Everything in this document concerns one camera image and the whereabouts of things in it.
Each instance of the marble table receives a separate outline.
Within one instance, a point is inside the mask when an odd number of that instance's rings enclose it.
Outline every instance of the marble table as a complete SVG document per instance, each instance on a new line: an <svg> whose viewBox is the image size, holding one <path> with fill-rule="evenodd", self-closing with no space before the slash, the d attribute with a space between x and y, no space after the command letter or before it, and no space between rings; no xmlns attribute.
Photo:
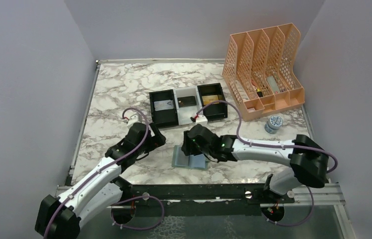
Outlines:
<svg viewBox="0 0 372 239"><path fill-rule="evenodd" d="M82 135L72 184L82 179L106 150L126 135L128 128L121 120L123 110L130 106L141 109L150 118L149 92L186 86L221 83L227 101L234 102L221 73L221 63L152 63L102 64L99 70L86 126ZM277 134L264 130L267 117L242 124L241 136L262 140L287 140L296 134L308 133L301 108L279 114L284 125ZM217 135L235 134L238 116L228 107L228 118L209 122L208 128ZM193 125L161 129L167 138L164 146L129 167L122 177L133 184L199 184L199 183L263 183L270 173L285 166L260 161L209 163L207 171L173 168L175 145L182 145L183 131Z"/></svg>

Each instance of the marble tabletop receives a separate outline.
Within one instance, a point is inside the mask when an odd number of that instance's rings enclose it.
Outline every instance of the marble tabletop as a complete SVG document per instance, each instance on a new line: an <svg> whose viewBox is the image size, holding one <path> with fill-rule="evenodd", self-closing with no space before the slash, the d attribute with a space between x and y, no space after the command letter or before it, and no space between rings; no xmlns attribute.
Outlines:
<svg viewBox="0 0 372 239"><path fill-rule="evenodd" d="M149 92L186 86L221 83L226 100L234 100L221 73L221 63L151 63L102 64L99 70L86 126L74 169L72 184L81 180L107 149L126 135L128 128L121 120L127 107L141 109L150 118ZM309 135L301 108L279 113L284 124L276 134L263 128L267 117L244 122L241 136L261 140L294 139L296 134ZM228 118L209 122L207 128L217 135L235 134L238 116L228 107ZM129 167L121 176L133 184L198 184L198 183L263 183L271 173L286 168L283 165L260 161L209 163L208 170L173 168L175 145L182 145L183 131L193 125L163 128L167 138L164 146Z"/></svg>

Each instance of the black wire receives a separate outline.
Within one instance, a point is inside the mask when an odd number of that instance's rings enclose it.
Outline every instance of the black wire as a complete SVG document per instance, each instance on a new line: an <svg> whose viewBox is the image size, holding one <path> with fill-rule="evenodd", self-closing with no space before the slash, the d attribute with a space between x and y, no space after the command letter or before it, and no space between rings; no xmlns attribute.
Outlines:
<svg viewBox="0 0 372 239"><path fill-rule="evenodd" d="M203 154L209 161L211 161L211 162L214 162L214 163L218 163L217 161L213 161L213 160L210 160L207 156L206 156L206 154Z"/></svg>
<svg viewBox="0 0 372 239"><path fill-rule="evenodd" d="M144 159L144 158L146 158L146 157L148 157L148 156L149 156L149 153L145 154L145 155L142 156L141 158L137 158L136 161L140 161L140 160L142 160L142 159Z"/></svg>

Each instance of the table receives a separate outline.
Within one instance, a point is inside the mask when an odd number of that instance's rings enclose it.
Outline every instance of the table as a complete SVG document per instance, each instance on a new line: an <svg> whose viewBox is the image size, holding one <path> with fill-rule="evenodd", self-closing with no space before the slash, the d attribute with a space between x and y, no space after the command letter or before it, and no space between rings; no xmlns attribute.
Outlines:
<svg viewBox="0 0 372 239"><path fill-rule="evenodd" d="M121 120L127 107L134 106L150 118L149 92L202 84L221 83L226 100L234 102L221 74L222 63L149 63L102 64L99 70L92 101L82 135L72 184L81 180L107 149L127 134ZM301 108L279 113L284 124L276 134L263 128L267 117L244 122L241 136L261 140L294 139L296 134L308 133ZM207 127L217 135L235 134L238 115L231 107L228 118L209 122ZM182 145L183 131L193 125L161 129L167 138L164 146L129 167L121 176L133 184L184 184L184 183L263 183L271 173L286 166L260 162L240 161L209 163L207 171L173 168L172 153L175 145Z"/></svg>

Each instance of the gray wall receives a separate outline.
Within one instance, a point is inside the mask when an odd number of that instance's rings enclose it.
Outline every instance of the gray wall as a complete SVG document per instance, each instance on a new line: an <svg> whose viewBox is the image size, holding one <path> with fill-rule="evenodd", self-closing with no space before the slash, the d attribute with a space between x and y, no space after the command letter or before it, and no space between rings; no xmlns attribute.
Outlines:
<svg viewBox="0 0 372 239"><path fill-rule="evenodd" d="M293 22L324 0L65 0L95 58L224 58L229 35Z"/></svg>
<svg viewBox="0 0 372 239"><path fill-rule="evenodd" d="M372 239L372 1L326 0L296 60L315 139L340 164L358 238Z"/></svg>
<svg viewBox="0 0 372 239"><path fill-rule="evenodd" d="M64 182L95 62L62 0L0 0L0 238L41 238Z"/></svg>

